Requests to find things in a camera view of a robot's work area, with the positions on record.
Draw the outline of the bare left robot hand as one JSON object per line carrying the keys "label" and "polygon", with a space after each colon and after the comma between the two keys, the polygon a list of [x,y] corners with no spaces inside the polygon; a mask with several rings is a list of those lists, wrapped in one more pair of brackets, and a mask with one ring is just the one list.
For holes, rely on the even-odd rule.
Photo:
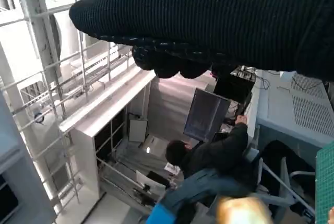
{"label": "bare left robot hand", "polygon": [[174,224],[177,220],[177,214],[180,208],[183,206],[182,202],[172,201],[171,199],[164,198],[160,200],[150,216],[146,220],[147,224]]}

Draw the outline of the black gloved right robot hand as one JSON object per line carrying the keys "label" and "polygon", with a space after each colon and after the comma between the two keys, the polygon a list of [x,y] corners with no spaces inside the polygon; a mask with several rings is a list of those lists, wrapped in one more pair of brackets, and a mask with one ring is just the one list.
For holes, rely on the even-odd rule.
{"label": "black gloved right robot hand", "polygon": [[245,65],[333,81],[333,0],[79,0],[69,17],[161,78]]}

